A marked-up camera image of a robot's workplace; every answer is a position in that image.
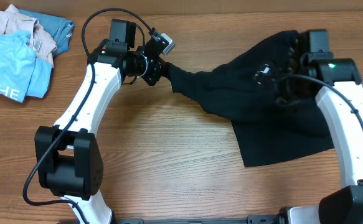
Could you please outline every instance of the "folded shirt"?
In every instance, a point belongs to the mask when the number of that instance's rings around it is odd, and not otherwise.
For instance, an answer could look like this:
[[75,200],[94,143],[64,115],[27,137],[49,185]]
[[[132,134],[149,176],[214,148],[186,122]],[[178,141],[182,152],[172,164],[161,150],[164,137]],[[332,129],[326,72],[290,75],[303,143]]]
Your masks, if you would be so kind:
[[12,34],[17,30],[30,33],[29,47],[37,56],[54,66],[52,52],[57,49],[54,39],[44,30],[36,18],[25,16],[10,5],[5,12],[0,11],[0,34]]
[[69,40],[72,36],[72,30],[74,27],[73,21],[57,16],[50,16],[41,14],[38,12],[30,12],[20,9],[20,13],[38,18],[40,24],[55,40],[58,49],[53,53],[54,56],[67,52],[69,50]]
[[30,37],[25,30],[0,35],[0,94],[18,102],[42,98],[50,82],[52,67],[28,47]]

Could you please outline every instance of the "wooden table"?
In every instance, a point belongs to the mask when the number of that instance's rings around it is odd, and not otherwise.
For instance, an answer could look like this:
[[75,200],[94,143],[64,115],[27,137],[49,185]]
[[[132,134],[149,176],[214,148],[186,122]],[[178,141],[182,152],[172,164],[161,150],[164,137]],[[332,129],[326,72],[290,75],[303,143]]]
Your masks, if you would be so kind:
[[[119,19],[135,21],[129,16]],[[281,30],[326,28],[336,57],[353,58],[363,77],[363,12],[305,12],[143,16],[177,44],[168,62],[210,71]],[[86,17],[76,23],[70,51],[55,59],[45,99],[23,104],[0,95],[0,223],[73,220],[68,205],[32,207],[22,187],[35,164],[34,134],[64,112],[82,83],[86,55],[80,40]],[[108,37],[112,17],[87,28],[90,50]],[[205,113],[173,94],[163,78],[154,87],[139,80],[123,86],[98,131],[105,165],[101,191],[118,218],[246,217],[280,207],[311,205],[339,188],[334,150],[264,167],[244,168],[230,121]],[[34,178],[33,200],[53,199]]]

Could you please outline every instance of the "black mount bracket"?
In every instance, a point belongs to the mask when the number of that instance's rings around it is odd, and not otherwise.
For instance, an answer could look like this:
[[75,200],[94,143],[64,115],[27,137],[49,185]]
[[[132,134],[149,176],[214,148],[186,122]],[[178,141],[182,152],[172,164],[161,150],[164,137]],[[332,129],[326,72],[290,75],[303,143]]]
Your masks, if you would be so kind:
[[137,48],[138,53],[132,52],[130,48],[134,47],[136,24],[112,19],[110,38],[103,40],[105,50],[102,49],[102,44],[97,48],[96,61],[120,68],[122,81],[125,76],[140,74],[148,85],[155,85],[161,76],[167,73],[167,63],[159,55],[169,47],[170,43],[155,28],[152,28],[149,34],[151,39],[144,48],[140,46]]
[[329,48],[327,30],[309,30],[298,38],[300,72],[330,85],[354,81],[361,84],[361,76],[351,58],[335,59]]
[[321,224],[363,223],[363,181],[324,197],[318,214]]
[[[58,127],[39,127],[35,134],[37,161],[60,131]],[[67,146],[73,146],[73,157],[59,154]],[[85,129],[67,131],[47,155],[38,173],[40,185],[50,189],[55,196],[71,195],[88,200],[100,189],[103,177],[103,162],[95,135]]]

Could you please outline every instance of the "cable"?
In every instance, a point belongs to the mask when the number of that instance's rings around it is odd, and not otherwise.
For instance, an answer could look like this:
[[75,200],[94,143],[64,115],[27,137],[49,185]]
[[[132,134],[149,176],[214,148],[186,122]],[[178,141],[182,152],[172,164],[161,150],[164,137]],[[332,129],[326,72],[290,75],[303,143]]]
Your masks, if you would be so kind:
[[141,47],[141,49],[139,51],[134,52],[134,54],[135,55],[139,55],[139,56],[143,56],[145,58],[145,62],[146,62],[145,72],[142,75],[140,75],[140,76],[135,75],[133,81],[128,82],[128,83],[124,83],[124,85],[132,85],[132,84],[134,84],[139,77],[144,76],[145,73],[148,71],[148,59],[147,59],[147,57],[144,56],[144,51],[145,51],[145,35],[144,35],[144,31],[141,28],[141,26],[139,26],[138,24],[136,24],[136,27],[139,29],[139,31],[141,32],[141,35],[143,36],[143,46]]
[[108,8],[108,9],[102,9],[102,10],[99,10],[98,12],[92,14],[87,20],[86,22],[84,23],[83,25],[83,29],[82,29],[82,42],[83,42],[83,47],[84,47],[84,51],[86,51],[86,54],[88,55],[88,49],[87,49],[87,45],[86,45],[86,42],[85,42],[85,29],[86,29],[86,26],[87,24],[90,22],[90,20],[92,20],[95,16],[103,13],[103,12],[109,12],[109,11],[121,11],[121,12],[125,12],[125,13],[128,13],[132,16],[134,16],[135,18],[137,18],[142,24],[144,24],[144,26],[151,32],[152,29],[150,28],[150,26],[148,26],[148,24],[142,19],[140,18],[137,14],[127,10],[127,9],[121,9],[121,8]]
[[293,75],[288,75],[284,78],[282,78],[280,81],[282,80],[286,80],[286,79],[289,79],[289,78],[297,78],[297,79],[302,79],[302,80],[307,80],[307,81],[310,81],[310,82],[313,82],[313,83],[317,83],[321,86],[326,86],[328,87],[330,90],[332,90],[333,92],[335,92],[340,98],[343,99],[343,101],[345,101],[347,103],[347,105],[350,106],[351,110],[352,110],[352,113],[354,113],[358,119],[358,122],[360,123],[360,126],[361,126],[361,129],[362,129],[362,132],[363,132],[363,120],[359,114],[359,111],[356,109],[356,107],[354,107],[354,105],[350,102],[349,99],[347,99],[340,91],[338,91],[337,89],[333,88],[331,85],[327,84],[326,82],[323,82],[321,80],[318,80],[316,78],[312,78],[312,77],[308,77],[306,75],[299,75],[299,74],[293,74]]
[[308,56],[309,52],[305,52],[303,53],[300,58],[299,58],[299,64],[300,64],[300,67],[303,68],[303,64],[304,64],[304,60],[306,59],[306,57]]
[[[82,221],[85,224],[89,224],[89,222],[87,221],[86,217],[84,216],[84,213],[82,211],[82,209],[79,207],[79,205],[74,202],[73,200],[51,200],[51,201],[47,201],[47,202],[33,202],[31,201],[28,197],[27,197],[27,189],[29,187],[29,184],[31,183],[31,180],[33,179],[33,176],[36,174],[37,170],[39,169],[39,167],[41,166],[41,164],[43,163],[43,161],[45,160],[45,158],[47,157],[47,155],[58,146],[61,138],[64,136],[64,134],[67,132],[67,130],[69,129],[69,127],[72,125],[72,123],[76,120],[77,115],[79,114],[79,112],[82,110],[83,105],[86,103],[88,96],[90,95],[94,83],[95,83],[95,68],[94,68],[94,63],[92,63],[90,61],[90,53],[88,52],[87,49],[87,45],[86,45],[86,41],[85,41],[85,29],[87,24],[90,22],[90,20],[92,20],[96,15],[101,14],[103,12],[108,12],[108,11],[121,11],[121,12],[126,12],[128,14],[131,14],[132,16],[134,16],[135,18],[137,18],[139,21],[141,21],[146,27],[147,29],[151,32],[152,29],[147,25],[147,23],[145,23],[145,21],[142,20],[142,18],[140,18],[137,14],[126,10],[126,9],[121,9],[121,8],[109,8],[109,9],[102,9],[94,14],[92,14],[84,23],[83,28],[82,28],[82,43],[83,43],[83,47],[84,50],[87,54],[88,57],[88,63],[91,65],[92,68],[92,80],[90,82],[90,86],[88,87],[88,90],[86,92],[86,95],[84,96],[82,102],[79,104],[78,108],[75,111],[75,114],[72,115],[72,117],[70,118],[70,121],[68,122],[68,124],[63,128],[63,130],[61,130],[61,132],[59,133],[59,135],[54,139],[54,141],[51,143],[51,145],[47,148],[46,152],[43,154],[43,156],[39,159],[39,161],[36,163],[36,165],[34,166],[34,168],[32,169],[32,171],[30,172],[29,176],[27,177],[25,184],[24,184],[24,188],[22,191],[22,196],[25,200],[26,203],[28,203],[29,205],[33,205],[33,206],[42,206],[42,205],[52,205],[55,203],[69,203],[72,204],[73,207],[76,208],[76,210],[78,211],[78,213],[80,214],[80,218],[82,219]],[[142,30],[142,28],[137,25],[137,28],[141,31],[141,34],[143,35],[143,48],[142,51],[145,48],[145,36],[144,36],[144,32]]]
[[68,124],[63,128],[63,130],[61,130],[60,134],[55,138],[55,140],[47,148],[46,152],[43,154],[43,156],[39,159],[37,164],[32,169],[32,172],[29,174],[29,176],[26,179],[26,182],[25,182],[25,185],[24,185],[24,190],[22,192],[22,196],[24,197],[25,202],[28,203],[29,205],[33,205],[33,206],[52,205],[52,204],[55,204],[55,203],[69,203],[69,204],[72,204],[77,209],[77,211],[79,212],[80,217],[82,218],[83,222],[86,223],[86,224],[88,224],[88,222],[87,222],[87,220],[86,220],[86,218],[85,218],[85,216],[84,216],[84,214],[82,212],[82,209],[73,200],[51,200],[51,201],[47,201],[47,202],[33,202],[33,201],[29,200],[29,198],[27,197],[27,188],[29,187],[29,184],[31,183],[31,180],[32,180],[33,176],[37,172],[40,165],[43,163],[44,159],[47,157],[47,155],[54,148],[56,148],[58,146],[58,143],[61,140],[62,136],[66,133],[66,131],[69,129],[69,127],[72,125],[72,123],[76,120],[77,115],[82,110],[83,105],[86,103],[87,98],[90,95],[90,93],[91,93],[91,91],[93,89],[93,86],[94,86],[94,82],[95,82],[94,64],[91,63],[90,65],[92,67],[92,80],[90,82],[90,86],[88,87],[86,95],[84,96],[84,98],[83,98],[82,102],[80,103],[79,107],[76,109],[75,114],[72,115],[72,117],[70,118],[70,121],[68,122]]

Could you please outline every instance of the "black fabric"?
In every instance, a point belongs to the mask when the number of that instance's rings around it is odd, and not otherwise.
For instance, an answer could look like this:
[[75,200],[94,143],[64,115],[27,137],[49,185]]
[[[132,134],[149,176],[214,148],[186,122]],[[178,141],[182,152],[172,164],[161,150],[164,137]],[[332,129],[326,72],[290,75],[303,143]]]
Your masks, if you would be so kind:
[[231,119],[246,167],[289,161],[333,148],[324,116],[314,99],[294,107],[275,105],[272,85],[253,76],[270,60],[290,64],[295,30],[275,34],[212,72],[189,73],[169,64],[167,77],[175,93],[197,101],[211,114]]

